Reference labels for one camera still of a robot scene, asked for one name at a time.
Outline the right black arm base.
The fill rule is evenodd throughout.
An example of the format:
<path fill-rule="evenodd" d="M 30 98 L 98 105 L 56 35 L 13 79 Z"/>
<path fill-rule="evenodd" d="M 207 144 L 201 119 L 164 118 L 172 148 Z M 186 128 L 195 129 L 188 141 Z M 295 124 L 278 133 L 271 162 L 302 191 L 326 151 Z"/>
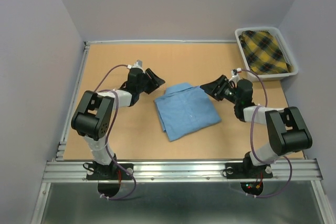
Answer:
<path fill-rule="evenodd" d="M 254 166 L 243 162 L 229 162 L 225 164 L 222 175 L 227 179 L 273 178 L 272 172 L 266 172 L 268 168 L 271 167 L 269 165 Z"/>

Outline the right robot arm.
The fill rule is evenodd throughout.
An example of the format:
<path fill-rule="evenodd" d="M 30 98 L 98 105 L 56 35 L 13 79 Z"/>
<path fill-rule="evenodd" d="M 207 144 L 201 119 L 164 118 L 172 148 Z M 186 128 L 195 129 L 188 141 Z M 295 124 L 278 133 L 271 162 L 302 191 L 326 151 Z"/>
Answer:
<path fill-rule="evenodd" d="M 312 136 L 295 106 L 272 109 L 253 103 L 253 84 L 247 79 L 229 80 L 225 75 L 200 86 L 217 101 L 228 100 L 234 105 L 235 116 L 242 122 L 263 124 L 269 142 L 260 149 L 251 148 L 241 163 L 227 163 L 226 175 L 253 177 L 265 173 L 270 163 L 290 153 L 309 149 Z"/>

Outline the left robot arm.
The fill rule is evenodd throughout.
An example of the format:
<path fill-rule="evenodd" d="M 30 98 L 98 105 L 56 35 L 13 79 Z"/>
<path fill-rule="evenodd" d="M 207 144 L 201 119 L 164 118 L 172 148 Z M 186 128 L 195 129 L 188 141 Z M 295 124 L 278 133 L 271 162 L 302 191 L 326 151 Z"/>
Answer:
<path fill-rule="evenodd" d="M 82 95 L 71 119 L 71 128 L 88 143 L 93 155 L 91 163 L 84 164 L 90 175 L 99 172 L 104 178 L 116 175 L 116 155 L 108 144 L 111 127 L 118 109 L 135 105 L 141 93 L 150 94 L 165 84 L 151 69 L 128 65 L 127 80 L 118 89 L 87 90 Z"/>

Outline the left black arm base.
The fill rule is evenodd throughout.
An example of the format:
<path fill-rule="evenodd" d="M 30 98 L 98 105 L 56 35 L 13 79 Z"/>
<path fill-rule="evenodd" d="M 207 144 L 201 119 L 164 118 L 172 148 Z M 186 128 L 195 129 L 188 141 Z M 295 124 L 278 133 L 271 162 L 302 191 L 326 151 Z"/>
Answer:
<path fill-rule="evenodd" d="M 82 166 L 87 172 L 87 180 L 132 180 L 131 176 L 114 162 L 110 165 L 101 165 L 92 161 L 91 163 L 85 162 Z"/>

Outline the light blue long sleeve shirt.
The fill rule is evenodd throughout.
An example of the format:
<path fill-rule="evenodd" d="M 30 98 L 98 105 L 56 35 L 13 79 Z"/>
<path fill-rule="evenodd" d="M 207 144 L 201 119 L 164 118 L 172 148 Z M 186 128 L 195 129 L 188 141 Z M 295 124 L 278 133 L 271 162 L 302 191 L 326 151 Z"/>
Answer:
<path fill-rule="evenodd" d="M 154 104 L 170 142 L 222 121 L 208 95 L 187 82 L 168 87 Z"/>

